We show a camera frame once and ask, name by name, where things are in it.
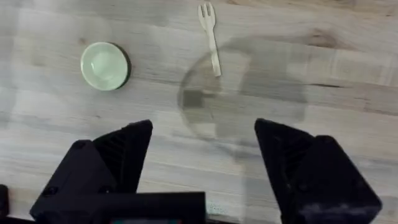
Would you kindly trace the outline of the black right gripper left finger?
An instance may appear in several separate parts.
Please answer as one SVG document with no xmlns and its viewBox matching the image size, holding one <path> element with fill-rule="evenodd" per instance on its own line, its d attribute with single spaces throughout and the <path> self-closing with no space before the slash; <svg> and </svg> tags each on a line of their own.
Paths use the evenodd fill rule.
<svg viewBox="0 0 398 224">
<path fill-rule="evenodd" d="M 75 141 L 32 206 L 32 218 L 91 219 L 112 196 L 136 193 L 152 130 L 147 119 Z"/>
</svg>

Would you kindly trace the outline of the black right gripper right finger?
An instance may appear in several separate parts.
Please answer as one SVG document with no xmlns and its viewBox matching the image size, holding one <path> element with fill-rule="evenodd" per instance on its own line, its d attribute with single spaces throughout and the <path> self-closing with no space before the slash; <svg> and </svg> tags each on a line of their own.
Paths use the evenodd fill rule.
<svg viewBox="0 0 398 224">
<path fill-rule="evenodd" d="M 269 182 L 286 224 L 368 224 L 382 201 L 335 138 L 258 118 Z"/>
</svg>

